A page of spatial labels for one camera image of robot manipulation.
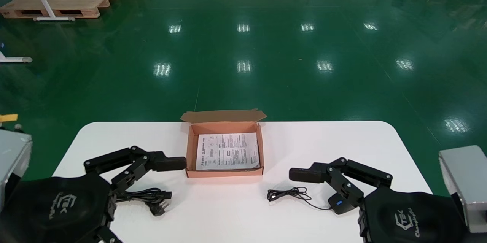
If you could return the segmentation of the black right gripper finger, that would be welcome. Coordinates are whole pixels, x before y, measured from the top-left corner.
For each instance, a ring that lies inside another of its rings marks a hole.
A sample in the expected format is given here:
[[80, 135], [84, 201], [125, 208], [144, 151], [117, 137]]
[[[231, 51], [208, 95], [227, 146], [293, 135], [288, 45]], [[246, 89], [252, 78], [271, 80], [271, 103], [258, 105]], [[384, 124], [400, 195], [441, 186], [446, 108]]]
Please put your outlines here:
[[313, 163], [310, 168], [291, 168], [289, 179], [296, 182], [327, 183], [336, 191], [328, 199], [331, 208], [356, 208], [364, 201], [364, 193], [348, 179], [369, 186], [389, 188], [393, 176], [373, 167], [341, 157], [332, 163]]

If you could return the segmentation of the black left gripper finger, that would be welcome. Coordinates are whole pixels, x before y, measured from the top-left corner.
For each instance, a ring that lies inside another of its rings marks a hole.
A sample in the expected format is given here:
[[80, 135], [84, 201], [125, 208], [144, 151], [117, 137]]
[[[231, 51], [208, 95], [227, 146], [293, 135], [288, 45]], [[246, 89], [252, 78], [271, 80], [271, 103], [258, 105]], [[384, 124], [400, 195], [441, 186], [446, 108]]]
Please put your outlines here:
[[111, 180], [113, 193], [121, 193], [129, 189], [136, 181], [149, 171], [167, 172], [184, 170], [185, 157], [167, 157], [163, 151], [145, 151], [137, 146], [101, 155], [86, 160], [84, 163], [86, 173], [103, 173], [125, 167], [120, 174]]

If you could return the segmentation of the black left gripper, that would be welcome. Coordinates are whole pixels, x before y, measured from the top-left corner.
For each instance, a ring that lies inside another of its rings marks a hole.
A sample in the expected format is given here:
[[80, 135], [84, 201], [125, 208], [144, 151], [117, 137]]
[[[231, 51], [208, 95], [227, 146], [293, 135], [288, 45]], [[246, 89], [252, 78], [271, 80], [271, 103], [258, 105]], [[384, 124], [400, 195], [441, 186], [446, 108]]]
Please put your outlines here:
[[96, 174], [20, 182], [1, 211], [2, 243], [122, 243], [111, 185]]

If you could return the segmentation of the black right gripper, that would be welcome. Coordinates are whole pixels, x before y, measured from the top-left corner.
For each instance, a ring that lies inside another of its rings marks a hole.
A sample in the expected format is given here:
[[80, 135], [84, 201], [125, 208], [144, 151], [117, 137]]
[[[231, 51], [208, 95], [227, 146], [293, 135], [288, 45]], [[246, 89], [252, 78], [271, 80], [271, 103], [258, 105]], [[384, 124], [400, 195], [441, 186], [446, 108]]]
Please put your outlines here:
[[365, 243], [460, 243], [467, 233], [452, 198], [386, 188], [364, 198], [358, 224]]

